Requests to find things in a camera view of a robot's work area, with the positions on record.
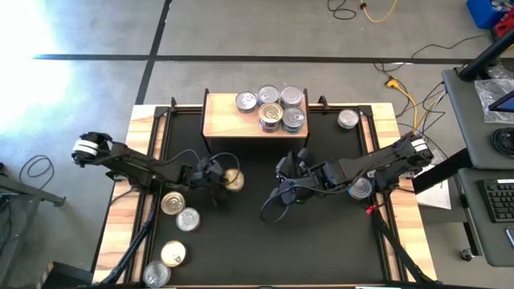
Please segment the black stand leg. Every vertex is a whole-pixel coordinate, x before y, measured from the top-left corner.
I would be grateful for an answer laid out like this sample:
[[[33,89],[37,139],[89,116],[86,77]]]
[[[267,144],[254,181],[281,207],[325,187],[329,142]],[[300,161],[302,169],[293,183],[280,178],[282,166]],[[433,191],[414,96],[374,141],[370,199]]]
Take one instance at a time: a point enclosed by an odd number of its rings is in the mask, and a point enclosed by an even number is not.
[[[471,158],[467,149],[461,149],[445,161],[415,177],[412,180],[414,192],[421,193],[449,177],[453,177],[460,169],[471,167]]]

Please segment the red label can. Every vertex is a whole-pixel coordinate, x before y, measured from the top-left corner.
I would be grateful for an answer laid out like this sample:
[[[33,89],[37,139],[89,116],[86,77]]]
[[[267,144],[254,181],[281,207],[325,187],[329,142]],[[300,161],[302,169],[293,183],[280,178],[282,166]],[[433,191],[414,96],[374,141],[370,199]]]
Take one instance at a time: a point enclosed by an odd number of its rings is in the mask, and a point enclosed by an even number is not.
[[[199,212],[191,207],[183,209],[176,217],[177,228],[182,231],[196,230],[201,223]]]

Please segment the wooden shelf with black legs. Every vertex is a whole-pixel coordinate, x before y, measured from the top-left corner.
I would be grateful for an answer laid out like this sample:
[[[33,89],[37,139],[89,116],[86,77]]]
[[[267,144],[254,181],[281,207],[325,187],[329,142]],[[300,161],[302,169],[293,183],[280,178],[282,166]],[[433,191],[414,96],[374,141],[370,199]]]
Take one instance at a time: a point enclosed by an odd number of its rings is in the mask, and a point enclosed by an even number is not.
[[[241,113],[235,106],[236,93],[210,92],[204,90],[200,135],[209,153],[215,139],[301,139],[308,143],[310,132],[308,121],[298,133],[291,134],[283,129],[264,132],[259,127],[258,112]]]

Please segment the grey metal stand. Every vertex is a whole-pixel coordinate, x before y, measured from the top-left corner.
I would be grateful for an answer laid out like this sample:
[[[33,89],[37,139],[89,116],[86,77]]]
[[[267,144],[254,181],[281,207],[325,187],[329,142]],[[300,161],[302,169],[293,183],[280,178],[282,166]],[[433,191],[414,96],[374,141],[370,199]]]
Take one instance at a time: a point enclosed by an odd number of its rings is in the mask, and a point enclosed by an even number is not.
[[[23,239],[27,236],[35,219],[39,204],[48,201],[54,206],[62,206],[66,198],[4,176],[0,176],[0,189],[14,193],[14,199],[21,202],[18,208],[11,207],[10,236],[7,238],[5,246],[0,246],[3,248],[0,254],[0,289],[6,289],[21,254]]]

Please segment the white paper sheet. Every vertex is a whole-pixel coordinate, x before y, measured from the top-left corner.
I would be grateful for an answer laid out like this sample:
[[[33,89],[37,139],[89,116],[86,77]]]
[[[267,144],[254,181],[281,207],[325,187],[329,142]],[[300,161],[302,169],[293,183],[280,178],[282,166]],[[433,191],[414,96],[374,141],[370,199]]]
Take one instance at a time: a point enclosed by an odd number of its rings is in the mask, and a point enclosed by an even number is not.
[[[435,185],[432,185],[428,189],[419,191],[420,184],[419,181],[415,180],[415,178],[420,177],[423,173],[426,173],[427,171],[433,168],[434,164],[430,164],[427,167],[424,167],[422,171],[416,174],[412,179],[412,185],[418,191],[416,193],[417,202],[421,206],[429,206],[437,209],[451,210],[452,207],[450,188],[449,181],[447,179],[440,181]]]

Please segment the silver lid can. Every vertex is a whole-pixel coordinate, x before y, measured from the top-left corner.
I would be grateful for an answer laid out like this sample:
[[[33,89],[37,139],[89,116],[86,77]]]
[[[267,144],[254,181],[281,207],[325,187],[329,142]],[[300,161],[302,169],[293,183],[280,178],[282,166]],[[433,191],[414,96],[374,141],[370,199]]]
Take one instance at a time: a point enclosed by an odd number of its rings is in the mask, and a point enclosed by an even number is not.
[[[171,277],[171,270],[162,261],[153,261],[144,270],[143,281],[147,287],[165,286]]]
[[[257,107],[258,99],[257,96],[252,92],[240,92],[235,97],[236,108],[241,113],[251,113]]]

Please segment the black box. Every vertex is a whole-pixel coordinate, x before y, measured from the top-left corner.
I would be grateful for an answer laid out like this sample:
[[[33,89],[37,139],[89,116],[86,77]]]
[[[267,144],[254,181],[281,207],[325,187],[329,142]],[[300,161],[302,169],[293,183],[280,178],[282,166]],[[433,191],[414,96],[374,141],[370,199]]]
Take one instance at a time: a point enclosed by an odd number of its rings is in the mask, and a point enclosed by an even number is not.
[[[36,289],[74,289],[92,283],[93,273],[65,263],[52,262],[43,272]]]

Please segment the clear plastic bag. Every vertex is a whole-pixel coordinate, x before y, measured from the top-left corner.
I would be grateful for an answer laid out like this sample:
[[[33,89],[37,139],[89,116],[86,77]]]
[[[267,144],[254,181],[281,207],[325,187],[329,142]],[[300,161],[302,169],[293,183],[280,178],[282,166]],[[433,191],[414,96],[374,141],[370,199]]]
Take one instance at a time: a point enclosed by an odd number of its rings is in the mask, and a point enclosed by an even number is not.
[[[514,92],[514,79],[476,80],[474,85],[482,105],[485,123],[514,124],[514,112],[497,112],[489,109],[489,106],[501,97]]]

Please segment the grey desk surface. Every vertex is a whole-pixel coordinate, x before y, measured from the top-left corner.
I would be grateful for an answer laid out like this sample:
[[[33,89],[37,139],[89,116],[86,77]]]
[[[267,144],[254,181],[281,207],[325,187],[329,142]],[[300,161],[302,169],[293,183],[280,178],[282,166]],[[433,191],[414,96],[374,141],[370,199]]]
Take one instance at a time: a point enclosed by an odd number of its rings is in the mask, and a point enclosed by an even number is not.
[[[493,267],[514,267],[514,247],[505,229],[514,222],[493,223],[477,185],[479,180],[514,179],[514,170],[460,169],[456,175],[459,196],[469,227],[470,246],[474,254],[485,257]]]
[[[443,82],[462,133],[471,163],[477,169],[514,170],[514,158],[498,153],[489,136],[509,124],[486,123],[473,82],[462,81],[455,69],[442,72]]]

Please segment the blue plastic bin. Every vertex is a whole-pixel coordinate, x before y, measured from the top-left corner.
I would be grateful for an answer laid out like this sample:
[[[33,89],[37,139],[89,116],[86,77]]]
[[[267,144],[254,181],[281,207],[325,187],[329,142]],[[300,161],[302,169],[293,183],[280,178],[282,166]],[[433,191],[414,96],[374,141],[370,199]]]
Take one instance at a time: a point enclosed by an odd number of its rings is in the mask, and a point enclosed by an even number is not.
[[[502,7],[495,8],[492,0],[467,0],[467,8],[475,25],[480,29],[491,29],[507,13]]]

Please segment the blue screen monitor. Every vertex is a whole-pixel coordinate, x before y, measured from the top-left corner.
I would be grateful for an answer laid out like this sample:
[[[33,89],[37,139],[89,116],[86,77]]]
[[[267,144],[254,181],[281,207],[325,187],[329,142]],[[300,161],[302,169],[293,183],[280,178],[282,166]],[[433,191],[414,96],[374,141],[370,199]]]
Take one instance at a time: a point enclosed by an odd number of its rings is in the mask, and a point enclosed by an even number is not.
[[[507,93],[488,106],[491,112],[511,112],[514,113],[514,91]]]

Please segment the blue label tuna can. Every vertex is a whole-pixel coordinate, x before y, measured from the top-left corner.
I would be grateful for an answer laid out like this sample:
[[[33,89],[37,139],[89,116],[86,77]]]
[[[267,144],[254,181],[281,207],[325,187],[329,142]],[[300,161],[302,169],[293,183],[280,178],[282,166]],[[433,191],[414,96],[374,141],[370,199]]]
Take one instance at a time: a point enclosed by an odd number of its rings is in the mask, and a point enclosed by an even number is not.
[[[262,106],[269,103],[279,103],[280,92],[274,85],[263,85],[257,92],[258,105]]]

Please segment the red object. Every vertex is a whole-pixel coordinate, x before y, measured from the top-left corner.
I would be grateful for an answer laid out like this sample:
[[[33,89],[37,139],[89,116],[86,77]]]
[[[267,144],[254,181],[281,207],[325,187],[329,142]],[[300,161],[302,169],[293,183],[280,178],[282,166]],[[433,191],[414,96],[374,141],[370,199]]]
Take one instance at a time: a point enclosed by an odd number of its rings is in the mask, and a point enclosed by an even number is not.
[[[514,18],[506,18],[504,20],[500,20],[494,26],[494,35],[497,38],[501,38],[504,35],[506,35],[513,28],[514,28]]]

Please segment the green label gold lid can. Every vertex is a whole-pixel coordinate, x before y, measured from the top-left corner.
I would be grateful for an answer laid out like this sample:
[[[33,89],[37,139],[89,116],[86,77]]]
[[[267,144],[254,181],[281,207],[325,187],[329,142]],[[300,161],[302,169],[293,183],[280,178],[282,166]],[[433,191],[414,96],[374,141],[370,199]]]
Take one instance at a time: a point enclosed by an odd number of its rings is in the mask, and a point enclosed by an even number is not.
[[[244,174],[239,169],[228,169],[224,180],[225,188],[231,192],[238,192],[244,186]]]

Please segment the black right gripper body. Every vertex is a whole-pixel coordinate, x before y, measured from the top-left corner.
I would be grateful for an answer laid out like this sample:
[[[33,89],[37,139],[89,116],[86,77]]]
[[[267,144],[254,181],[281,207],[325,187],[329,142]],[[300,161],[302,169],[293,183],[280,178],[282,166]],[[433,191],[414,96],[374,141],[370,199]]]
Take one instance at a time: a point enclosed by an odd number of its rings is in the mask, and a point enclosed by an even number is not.
[[[316,189],[334,189],[336,185],[332,179],[333,165],[334,161],[325,161],[318,165],[309,165],[306,161],[301,161],[297,185]]]

